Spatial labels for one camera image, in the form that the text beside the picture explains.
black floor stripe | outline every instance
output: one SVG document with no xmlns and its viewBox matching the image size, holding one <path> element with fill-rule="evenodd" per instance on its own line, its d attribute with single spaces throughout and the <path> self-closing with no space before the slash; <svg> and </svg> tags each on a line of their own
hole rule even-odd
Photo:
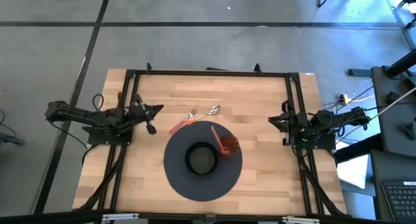
<svg viewBox="0 0 416 224">
<path fill-rule="evenodd" d="M 398 23 L 313 23 L 313 22 L 76 22 L 0 21 L 0 27 L 306 27 L 306 28 L 398 28 Z"/>
<path fill-rule="evenodd" d="M 102 22 L 105 10 L 107 9 L 108 2 L 109 0 L 103 0 L 96 23 Z M 78 103 L 79 94 L 81 93 L 81 88 L 83 87 L 83 84 L 84 84 L 85 75 L 88 70 L 88 65 L 90 64 L 90 61 L 91 61 L 92 52 L 97 42 L 99 29 L 100 27 L 95 26 L 94 30 L 92 31 L 90 42 L 88 43 L 88 47 L 86 49 L 84 62 L 83 62 L 83 65 L 81 66 L 81 70 L 79 72 L 77 82 L 75 83 L 75 88 L 71 95 L 71 99 L 70 99 L 71 106 L 76 106 Z M 65 121 L 65 123 L 62 126 L 62 129 L 64 129 L 65 131 L 68 131 L 70 129 L 70 126 L 71 126 L 71 122 Z M 52 155 L 49 167 L 47 169 L 47 173 L 46 173 L 43 185 L 42 185 L 42 189 L 40 190 L 40 193 L 39 193 L 38 201 L 34 208 L 34 214 L 42 214 L 44 212 L 47 198 L 49 196 L 49 191 L 51 190 L 53 179 L 55 177 L 55 173 L 57 172 L 57 168 L 59 165 L 59 160 L 64 150 L 65 141 L 66 141 L 66 133 L 60 131 L 56 144 L 54 145 L 53 155 Z"/>
<path fill-rule="evenodd" d="M 96 22 L 87 21 L 0 21 L 0 27 L 94 27 Z"/>
<path fill-rule="evenodd" d="M 397 23 L 289 23 L 289 22 L 104 22 L 101 27 L 327 27 L 398 28 Z"/>
</svg>

keyboard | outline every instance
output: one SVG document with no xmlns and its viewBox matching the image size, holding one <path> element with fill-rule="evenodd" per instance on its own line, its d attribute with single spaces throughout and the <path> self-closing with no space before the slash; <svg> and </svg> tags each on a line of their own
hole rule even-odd
<svg viewBox="0 0 416 224">
<path fill-rule="evenodd" d="M 382 182 L 393 219 L 397 223 L 416 223 L 416 182 Z"/>
</svg>

wooden table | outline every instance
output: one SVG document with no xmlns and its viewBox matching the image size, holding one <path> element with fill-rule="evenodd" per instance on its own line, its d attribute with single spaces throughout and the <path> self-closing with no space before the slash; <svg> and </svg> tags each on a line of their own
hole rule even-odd
<svg viewBox="0 0 416 224">
<path fill-rule="evenodd" d="M 103 88 L 103 109 L 117 105 L 125 69 L 110 69 Z M 307 112 L 322 108 L 313 74 L 300 74 Z M 138 93 L 149 105 L 164 108 L 153 122 L 156 135 L 149 135 L 146 125 L 135 127 L 127 148 L 117 211 L 186 214 L 304 215 L 304 199 L 296 157 L 290 147 L 282 146 L 284 134 L 267 121 L 282 113 L 287 100 L 284 78 L 218 77 L 190 75 L 141 75 Z M 168 131 L 194 107 L 197 116 L 212 106 L 220 113 L 208 116 L 229 129 L 240 141 L 243 165 L 240 178 L 225 196 L 208 202 L 191 201 L 169 185 L 163 166 Z M 100 184 L 108 145 L 97 146 L 86 157 L 73 207 L 79 207 Z M 335 162 L 327 151 L 315 150 L 319 182 L 330 199 L 345 212 Z M 112 186 L 107 190 L 109 207 Z M 317 212 L 313 188 L 309 185 L 313 211 Z"/>
</svg>

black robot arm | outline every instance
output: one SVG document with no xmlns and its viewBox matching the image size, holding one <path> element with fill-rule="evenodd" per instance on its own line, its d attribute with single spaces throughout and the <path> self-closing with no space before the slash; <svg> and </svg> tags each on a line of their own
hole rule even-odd
<svg viewBox="0 0 416 224">
<path fill-rule="evenodd" d="M 151 124 L 163 105 L 146 105 L 138 94 L 134 95 L 134 105 L 126 112 L 123 108 L 111 108 L 104 111 L 89 111 L 82 108 L 71 107 L 64 101 L 53 101 L 48 104 L 45 116 L 50 122 L 76 121 L 89 126 L 83 129 L 90 134 L 106 134 L 119 136 L 131 130 L 135 125 L 146 122 L 150 134 L 156 129 Z"/>
<path fill-rule="evenodd" d="M 355 107 L 343 114 L 319 110 L 316 114 L 294 113 L 288 102 L 282 104 L 283 114 L 268 119 L 280 132 L 287 133 L 284 145 L 295 145 L 300 149 L 335 149 L 335 133 L 343 132 L 346 125 L 364 126 L 370 117 L 361 107 Z"/>
</svg>

fork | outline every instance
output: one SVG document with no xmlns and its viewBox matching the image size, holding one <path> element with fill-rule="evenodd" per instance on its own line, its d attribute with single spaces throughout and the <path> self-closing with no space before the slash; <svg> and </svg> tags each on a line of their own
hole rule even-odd
<svg viewBox="0 0 416 224">
<path fill-rule="evenodd" d="M 172 129 L 170 129 L 169 134 L 173 134 L 175 133 L 175 131 L 177 131 L 186 121 L 188 121 L 188 119 L 194 117 L 196 113 L 196 107 L 194 107 L 189 113 L 188 116 L 184 119 L 182 119 L 175 127 L 173 127 Z"/>
</svg>

